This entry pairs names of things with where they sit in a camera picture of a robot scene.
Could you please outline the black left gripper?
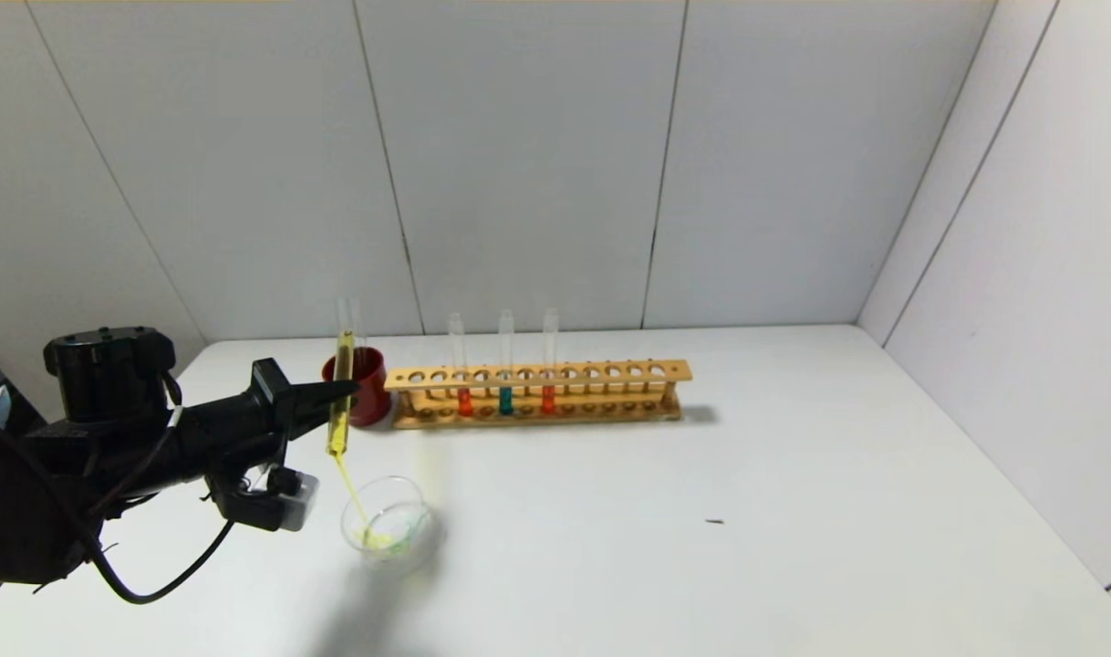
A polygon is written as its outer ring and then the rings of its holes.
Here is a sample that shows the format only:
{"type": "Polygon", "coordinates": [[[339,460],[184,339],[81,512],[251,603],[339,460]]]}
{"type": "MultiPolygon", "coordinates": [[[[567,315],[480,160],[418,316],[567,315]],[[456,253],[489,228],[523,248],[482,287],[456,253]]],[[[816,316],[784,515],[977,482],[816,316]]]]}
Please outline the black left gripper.
{"type": "Polygon", "coordinates": [[[240,477],[252,467],[280,462],[287,444],[356,407],[354,380],[290,384],[273,359],[251,366],[246,391],[189,406],[176,425],[173,482],[209,472],[240,477]]]}

